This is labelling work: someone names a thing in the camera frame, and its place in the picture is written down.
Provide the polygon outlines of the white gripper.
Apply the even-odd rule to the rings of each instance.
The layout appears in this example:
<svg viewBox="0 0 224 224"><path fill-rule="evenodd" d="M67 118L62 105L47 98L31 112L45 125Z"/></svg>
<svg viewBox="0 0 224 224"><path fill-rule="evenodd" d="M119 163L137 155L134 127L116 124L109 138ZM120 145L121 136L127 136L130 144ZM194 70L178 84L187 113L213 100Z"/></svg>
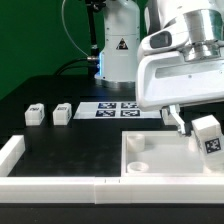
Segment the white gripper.
<svg viewBox="0 0 224 224"><path fill-rule="evenodd" d="M168 114L183 136L189 131L179 115L180 106L224 98L224 42L208 44L216 55L186 61L181 48L187 39L187 34L173 35L168 30L145 37L138 48L135 86L138 107L152 111L169 106Z"/></svg>

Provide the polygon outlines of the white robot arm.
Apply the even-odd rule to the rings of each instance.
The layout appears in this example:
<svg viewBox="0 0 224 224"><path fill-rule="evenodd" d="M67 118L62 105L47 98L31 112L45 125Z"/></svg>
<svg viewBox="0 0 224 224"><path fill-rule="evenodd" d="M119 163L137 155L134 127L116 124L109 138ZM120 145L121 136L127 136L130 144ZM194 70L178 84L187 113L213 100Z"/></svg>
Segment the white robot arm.
<svg viewBox="0 0 224 224"><path fill-rule="evenodd" d="M143 111L224 99L224 0L106 0L96 82L135 88Z"/></svg>

